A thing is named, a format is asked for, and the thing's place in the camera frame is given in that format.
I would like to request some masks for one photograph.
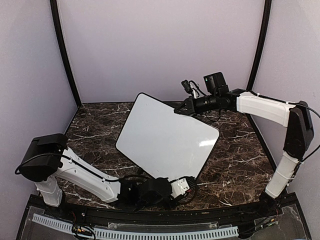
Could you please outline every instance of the white wall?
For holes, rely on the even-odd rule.
[[[16,238],[34,183],[14,175],[32,138],[75,111],[48,0],[0,1],[0,239]]]
[[[245,88],[264,0],[58,0],[81,100],[186,97],[181,81],[223,72]]]
[[[287,101],[304,100],[320,112],[320,2],[272,2],[265,47],[254,90]],[[320,144],[320,121],[312,115],[315,137],[310,150]],[[285,129],[255,118],[278,162]],[[300,168],[289,191],[296,192],[313,239],[320,239],[320,152]]]

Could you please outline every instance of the whiteboard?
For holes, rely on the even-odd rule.
[[[115,144],[154,178],[198,177],[219,130],[140,93]]]

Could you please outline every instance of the dark marble tabletop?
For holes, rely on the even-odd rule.
[[[67,131],[68,146],[82,159],[115,177],[136,174],[139,168],[115,148],[133,103],[88,103],[78,110]],[[252,203],[270,180],[273,170],[247,117],[241,113],[209,112],[197,118],[220,130],[220,139],[197,179],[196,198],[176,210],[201,210]],[[113,208],[86,190],[58,180],[66,201]],[[149,208],[146,211],[163,210]]]

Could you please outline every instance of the white arm segment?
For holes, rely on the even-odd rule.
[[[295,105],[279,102],[253,95],[251,92],[243,92],[237,98],[236,109],[243,114],[252,114],[271,120],[288,127],[290,109]],[[279,165],[265,188],[265,192],[272,198],[277,198],[288,182],[291,180],[299,160],[283,152]]]
[[[295,105],[287,104],[253,95],[249,91],[240,94],[236,99],[236,110],[243,114],[252,114],[288,127],[289,109]]]
[[[91,166],[77,156],[70,147],[64,150],[63,155],[68,156],[71,160],[64,157],[61,158],[63,166],[58,168],[57,172],[54,174],[56,177],[67,180],[87,190],[88,192],[96,195],[103,202],[111,203],[117,200],[117,195],[120,193],[120,182],[106,181],[116,180],[116,177],[109,176]]]
[[[298,159],[289,156],[285,151],[283,152],[280,163],[276,168],[271,181],[265,188],[265,192],[269,196],[275,199],[281,194],[291,180],[298,162]]]
[[[58,207],[62,200],[62,190],[59,188],[55,177],[67,180],[87,190],[99,197],[103,202],[111,203],[118,200],[120,182],[106,181],[116,180],[116,177],[109,176],[91,166],[77,156],[70,147],[63,151],[63,155],[68,156],[71,160],[62,157],[60,161],[63,165],[61,168],[58,168],[57,172],[49,176],[46,181],[35,183],[37,190],[41,192],[43,200],[47,205]]]
[[[59,207],[62,199],[62,190],[59,188],[56,178],[51,175],[46,181],[35,182],[36,189],[40,191],[45,204]]]

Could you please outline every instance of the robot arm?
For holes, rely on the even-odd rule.
[[[133,209],[159,203],[174,204],[172,200],[182,198],[195,187],[193,177],[172,182],[166,178],[144,177],[146,179],[137,184],[137,180],[129,180],[136,175],[129,175],[127,179],[110,176],[76,155],[67,147],[67,140],[59,133],[34,138],[16,170],[16,174],[35,182],[49,206],[58,207],[63,198],[56,177],[87,190],[106,203]]]
[[[229,91],[221,72],[205,76],[204,81],[211,95],[197,99],[191,96],[174,110],[175,113],[192,116],[223,109],[255,115],[287,128],[282,158],[263,193],[276,199],[294,178],[314,137],[310,112],[303,107],[307,107],[307,103],[292,104],[242,89]]]

